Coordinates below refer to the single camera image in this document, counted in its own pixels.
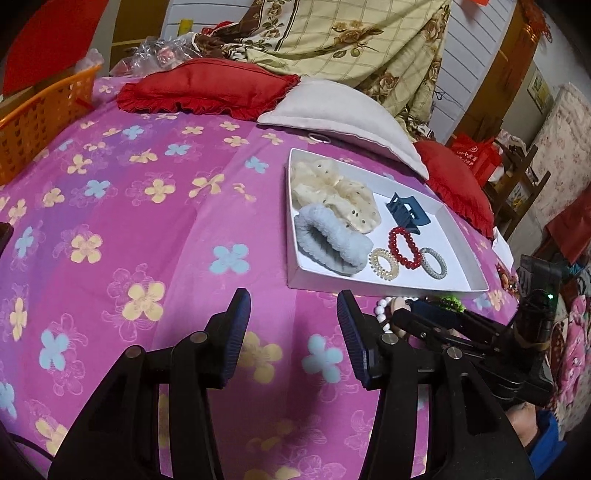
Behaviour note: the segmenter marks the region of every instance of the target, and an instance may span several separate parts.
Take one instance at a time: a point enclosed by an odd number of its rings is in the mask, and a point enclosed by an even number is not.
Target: light blue fuzzy scrunchie
[[[345,227],[331,209],[319,203],[306,205],[294,217],[294,224],[297,244],[326,268],[352,275],[367,265],[374,243]]]

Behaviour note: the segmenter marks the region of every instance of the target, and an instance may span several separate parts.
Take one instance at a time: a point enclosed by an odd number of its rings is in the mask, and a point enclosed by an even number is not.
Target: red pillow
[[[279,76],[252,63],[194,59],[124,85],[117,105],[130,113],[227,112],[237,120],[256,120],[299,82],[297,75]]]
[[[470,168],[440,143],[422,140],[414,146],[429,171],[427,185],[449,208],[482,235],[492,239],[495,217],[491,203]]]

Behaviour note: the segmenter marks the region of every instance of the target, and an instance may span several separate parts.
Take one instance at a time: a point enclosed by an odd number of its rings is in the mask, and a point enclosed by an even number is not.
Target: white box
[[[286,174],[287,285],[289,288],[329,293],[351,290],[355,295],[374,297],[422,297],[452,293],[463,299],[473,299],[488,291],[488,283],[474,252],[444,204],[395,180],[337,160],[335,162],[338,163],[341,175],[364,183],[374,193],[378,211],[382,217],[382,223],[368,234],[374,243],[374,248],[388,249],[388,234],[396,226],[396,222],[386,208],[386,204],[394,193],[398,193],[401,197],[414,196],[431,219],[431,223],[419,227],[421,233],[413,235],[413,240],[419,248],[431,247],[441,254],[447,264],[447,275],[442,280],[436,280],[421,267],[409,270],[400,265],[398,277],[392,281],[386,281],[378,277],[368,263],[361,272],[345,276],[327,269],[302,253],[296,242],[293,218],[297,215],[297,209],[291,198],[290,171],[293,162],[317,158],[326,157],[297,148],[292,148],[290,151]],[[398,246],[403,255],[412,259],[410,249],[407,248],[402,236],[398,237]],[[433,268],[439,270],[439,265],[434,258],[429,255],[428,260]]]

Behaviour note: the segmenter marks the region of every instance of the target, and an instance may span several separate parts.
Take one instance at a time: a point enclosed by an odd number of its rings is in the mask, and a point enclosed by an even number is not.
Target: orange plastic basket
[[[0,185],[16,177],[65,127],[92,109],[99,69],[55,82],[0,120]]]

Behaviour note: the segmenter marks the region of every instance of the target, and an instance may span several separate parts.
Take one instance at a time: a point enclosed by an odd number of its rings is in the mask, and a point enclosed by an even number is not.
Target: red bead bracelet
[[[408,247],[410,248],[410,251],[413,253],[413,260],[412,261],[410,261],[406,257],[403,257],[402,254],[400,253],[400,250],[398,249],[398,246],[396,245],[396,236],[398,234],[400,234],[404,237],[404,239],[407,242]],[[392,228],[392,230],[390,230],[388,248],[390,249],[390,253],[394,256],[394,258],[396,260],[398,260],[398,262],[401,265],[405,266],[406,268],[414,270],[414,269],[421,266],[421,253],[419,252],[418,247],[414,243],[414,240],[410,236],[410,232],[407,231],[406,229],[404,229],[403,227],[397,226],[397,227]]]

